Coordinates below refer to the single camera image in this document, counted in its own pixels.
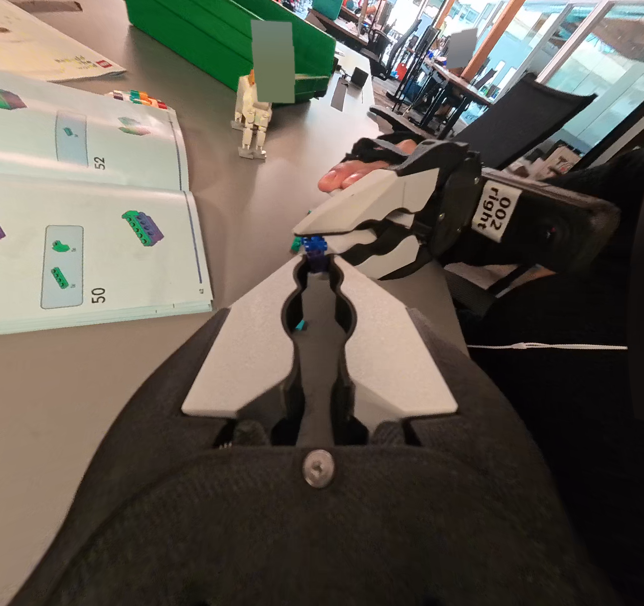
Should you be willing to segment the open pale blue instruction booklet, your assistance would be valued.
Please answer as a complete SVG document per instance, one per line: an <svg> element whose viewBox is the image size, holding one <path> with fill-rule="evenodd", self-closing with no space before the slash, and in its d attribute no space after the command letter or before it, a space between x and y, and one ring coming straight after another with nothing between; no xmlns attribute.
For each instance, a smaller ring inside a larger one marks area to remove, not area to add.
<svg viewBox="0 0 644 606"><path fill-rule="evenodd" d="M1 334L210 312L172 109L1 73Z"/></svg>

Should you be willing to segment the green plastic bin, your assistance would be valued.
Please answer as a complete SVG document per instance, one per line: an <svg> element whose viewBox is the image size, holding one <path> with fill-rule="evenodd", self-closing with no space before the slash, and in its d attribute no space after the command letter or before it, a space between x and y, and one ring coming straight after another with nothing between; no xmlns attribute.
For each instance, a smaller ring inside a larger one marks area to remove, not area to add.
<svg viewBox="0 0 644 606"><path fill-rule="evenodd" d="M125 0L132 25L223 85L237 89L253 66L253 20L292 26L295 103L323 97L335 40L273 0Z"/></svg>

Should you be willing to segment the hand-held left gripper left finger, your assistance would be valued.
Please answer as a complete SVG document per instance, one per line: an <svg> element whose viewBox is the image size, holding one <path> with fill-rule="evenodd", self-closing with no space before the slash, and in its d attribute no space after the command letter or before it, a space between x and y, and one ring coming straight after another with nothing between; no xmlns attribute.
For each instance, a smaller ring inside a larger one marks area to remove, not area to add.
<svg viewBox="0 0 644 606"><path fill-rule="evenodd" d="M271 432L299 421L304 394L298 348L308 265L295 256L239 298L181 406L187 416L254 420Z"/></svg>

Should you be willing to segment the orange wooden pillar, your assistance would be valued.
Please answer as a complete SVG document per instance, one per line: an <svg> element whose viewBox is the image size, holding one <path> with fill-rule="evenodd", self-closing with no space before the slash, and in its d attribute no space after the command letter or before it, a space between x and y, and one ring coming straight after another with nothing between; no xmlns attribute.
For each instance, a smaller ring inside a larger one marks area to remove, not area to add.
<svg viewBox="0 0 644 606"><path fill-rule="evenodd" d="M520 7L524 5L525 1L526 0L508 0L506 2L490 31L482 39L479 47L475 50L470 63L468 63L461 72L461 78L464 81L470 82L474 78L490 52L495 47L496 43L501 38L503 32L507 29L508 25L518 13Z"/></svg>

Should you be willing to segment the closed white instruction booklet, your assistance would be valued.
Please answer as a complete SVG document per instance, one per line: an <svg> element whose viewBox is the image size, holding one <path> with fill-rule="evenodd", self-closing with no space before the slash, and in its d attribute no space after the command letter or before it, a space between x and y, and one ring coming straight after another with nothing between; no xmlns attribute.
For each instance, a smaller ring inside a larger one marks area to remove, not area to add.
<svg viewBox="0 0 644 606"><path fill-rule="evenodd" d="M49 82L98 78L125 68L1 0L1 71Z"/></svg>

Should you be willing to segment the rainbow coloured lego piece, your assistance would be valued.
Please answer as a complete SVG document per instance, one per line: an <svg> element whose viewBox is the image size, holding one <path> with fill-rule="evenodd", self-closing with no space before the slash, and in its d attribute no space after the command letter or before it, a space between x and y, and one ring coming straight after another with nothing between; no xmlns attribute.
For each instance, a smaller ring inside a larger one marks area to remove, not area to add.
<svg viewBox="0 0 644 606"><path fill-rule="evenodd" d="M145 105L162 111L172 110L163 101L157 100L147 93L139 92L137 90L112 90L106 93L105 96L113 98L114 100L129 102L136 105Z"/></svg>

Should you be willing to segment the cardboard box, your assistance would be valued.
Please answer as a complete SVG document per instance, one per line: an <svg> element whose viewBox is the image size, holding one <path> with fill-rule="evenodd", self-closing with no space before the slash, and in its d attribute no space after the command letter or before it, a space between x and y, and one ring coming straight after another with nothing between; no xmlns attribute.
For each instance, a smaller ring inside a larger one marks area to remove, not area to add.
<svg viewBox="0 0 644 606"><path fill-rule="evenodd" d="M538 171L538 178L544 180L568 173L582 159L583 153L575 147L558 141Z"/></svg>

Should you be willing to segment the white lego unicorn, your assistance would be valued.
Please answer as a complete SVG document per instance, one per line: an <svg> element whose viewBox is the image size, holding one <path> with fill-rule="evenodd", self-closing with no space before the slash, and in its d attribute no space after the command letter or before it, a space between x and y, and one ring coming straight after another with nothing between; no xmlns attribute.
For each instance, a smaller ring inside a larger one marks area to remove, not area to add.
<svg viewBox="0 0 644 606"><path fill-rule="evenodd" d="M267 128L272 117L272 105L258 99L254 70L240 76L237 83L234 119L232 128L242 131L240 157L265 160L264 147Z"/></svg>

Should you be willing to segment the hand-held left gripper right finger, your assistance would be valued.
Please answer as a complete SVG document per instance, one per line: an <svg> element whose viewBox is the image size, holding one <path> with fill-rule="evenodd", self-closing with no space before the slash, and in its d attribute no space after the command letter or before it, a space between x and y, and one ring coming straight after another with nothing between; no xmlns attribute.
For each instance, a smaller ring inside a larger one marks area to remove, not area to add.
<svg viewBox="0 0 644 606"><path fill-rule="evenodd" d="M408 308L339 256L328 274L344 338L331 395L334 437L369 438L383 423L456 414Z"/></svg>

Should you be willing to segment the black office chair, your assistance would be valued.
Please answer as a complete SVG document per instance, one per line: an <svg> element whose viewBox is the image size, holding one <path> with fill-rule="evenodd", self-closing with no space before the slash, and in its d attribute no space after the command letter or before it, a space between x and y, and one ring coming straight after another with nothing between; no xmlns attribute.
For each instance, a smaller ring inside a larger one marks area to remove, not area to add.
<svg viewBox="0 0 644 606"><path fill-rule="evenodd" d="M588 107L597 94L576 95L538 83L526 74L471 124L438 139L468 144L485 167L503 170Z"/></svg>

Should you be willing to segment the blue purple lego assembly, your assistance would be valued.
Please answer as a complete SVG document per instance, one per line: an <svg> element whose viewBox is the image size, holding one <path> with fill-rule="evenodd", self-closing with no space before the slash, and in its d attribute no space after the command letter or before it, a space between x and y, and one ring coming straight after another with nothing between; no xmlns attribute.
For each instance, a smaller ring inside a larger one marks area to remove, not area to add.
<svg viewBox="0 0 644 606"><path fill-rule="evenodd" d="M328 272L328 245L321 236L302 237L302 248L307 259L310 273Z"/></svg>

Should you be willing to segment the dark office desk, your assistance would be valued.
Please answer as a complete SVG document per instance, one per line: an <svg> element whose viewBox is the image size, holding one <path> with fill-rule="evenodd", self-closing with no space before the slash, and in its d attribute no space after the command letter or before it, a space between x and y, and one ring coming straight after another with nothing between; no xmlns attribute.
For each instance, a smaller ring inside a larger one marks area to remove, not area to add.
<svg viewBox="0 0 644 606"><path fill-rule="evenodd" d="M471 105L487 109L492 101L474 84L444 66L441 57L412 62L396 89L386 92L393 110L426 132L448 134Z"/></svg>

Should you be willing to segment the person's right forearm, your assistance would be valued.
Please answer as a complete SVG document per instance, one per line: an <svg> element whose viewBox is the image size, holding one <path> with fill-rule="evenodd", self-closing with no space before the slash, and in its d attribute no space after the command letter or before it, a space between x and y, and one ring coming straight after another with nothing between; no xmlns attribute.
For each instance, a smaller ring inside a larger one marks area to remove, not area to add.
<svg viewBox="0 0 644 606"><path fill-rule="evenodd" d="M643 201L643 149L628 151L608 162L546 179L547 184L617 206L623 224L636 224Z"/></svg>

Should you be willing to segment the person's body in black clothing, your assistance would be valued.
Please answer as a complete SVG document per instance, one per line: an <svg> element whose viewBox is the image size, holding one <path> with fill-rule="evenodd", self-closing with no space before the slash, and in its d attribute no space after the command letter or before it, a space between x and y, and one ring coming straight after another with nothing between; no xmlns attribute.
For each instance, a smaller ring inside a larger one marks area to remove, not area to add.
<svg viewBox="0 0 644 606"><path fill-rule="evenodd" d="M533 435L595 566L643 604L643 203L591 267L520 284L464 337Z"/></svg>

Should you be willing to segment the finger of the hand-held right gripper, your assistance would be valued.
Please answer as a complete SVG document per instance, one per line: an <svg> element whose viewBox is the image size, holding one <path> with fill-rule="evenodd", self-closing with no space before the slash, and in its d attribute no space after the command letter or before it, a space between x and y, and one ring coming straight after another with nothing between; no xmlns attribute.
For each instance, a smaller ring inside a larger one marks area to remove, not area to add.
<svg viewBox="0 0 644 606"><path fill-rule="evenodd" d="M347 234L361 224L392 221L410 229L414 215L432 196L439 168L399 176L393 170L375 170L340 190L299 222L298 237Z"/></svg>
<svg viewBox="0 0 644 606"><path fill-rule="evenodd" d="M329 252L373 280L396 280L432 261L424 241L388 219L360 230L329 236Z"/></svg>

